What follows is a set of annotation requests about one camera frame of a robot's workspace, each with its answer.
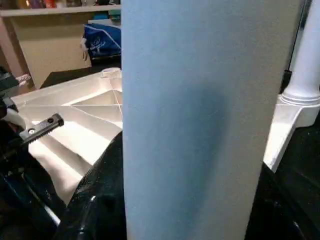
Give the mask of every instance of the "blue plastic bag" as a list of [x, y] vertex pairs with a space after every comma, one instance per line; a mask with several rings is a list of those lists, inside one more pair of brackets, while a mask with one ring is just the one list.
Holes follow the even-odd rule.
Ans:
[[91, 58], [121, 54], [121, 29], [102, 24], [84, 25], [85, 45]]

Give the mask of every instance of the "shelf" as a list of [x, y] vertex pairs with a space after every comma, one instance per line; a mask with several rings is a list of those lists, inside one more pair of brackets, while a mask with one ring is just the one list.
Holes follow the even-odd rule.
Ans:
[[78, 6], [62, 8], [38, 8], [38, 9], [15, 9], [0, 10], [0, 17], [20, 17], [20, 16], [39, 16], [53, 14], [73, 14], [103, 12], [109, 10], [120, 10], [121, 5], [103, 5], [103, 6]]

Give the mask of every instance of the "white cylindrical post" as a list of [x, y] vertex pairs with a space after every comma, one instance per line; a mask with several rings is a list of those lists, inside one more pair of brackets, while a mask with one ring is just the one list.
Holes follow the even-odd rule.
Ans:
[[129, 240], [243, 240], [300, 0], [122, 5]]
[[320, 0], [313, 0], [298, 49], [293, 73], [282, 94], [285, 102], [313, 105], [320, 102]]

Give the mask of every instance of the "white plastic base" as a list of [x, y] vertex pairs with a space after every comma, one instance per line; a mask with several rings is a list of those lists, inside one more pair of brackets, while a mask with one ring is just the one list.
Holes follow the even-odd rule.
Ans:
[[275, 107], [269, 137], [264, 152], [264, 163], [275, 173], [296, 128], [314, 124], [320, 103], [295, 105], [283, 101], [281, 95]]

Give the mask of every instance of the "beige wall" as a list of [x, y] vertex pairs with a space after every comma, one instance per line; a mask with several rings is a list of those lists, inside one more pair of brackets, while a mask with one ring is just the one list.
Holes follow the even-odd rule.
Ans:
[[51, 72], [91, 66], [84, 61], [80, 39], [92, 13], [11, 18], [36, 88]]
[[7, 18], [0, 17], [0, 46], [10, 71], [15, 77], [29, 72], [14, 28]]

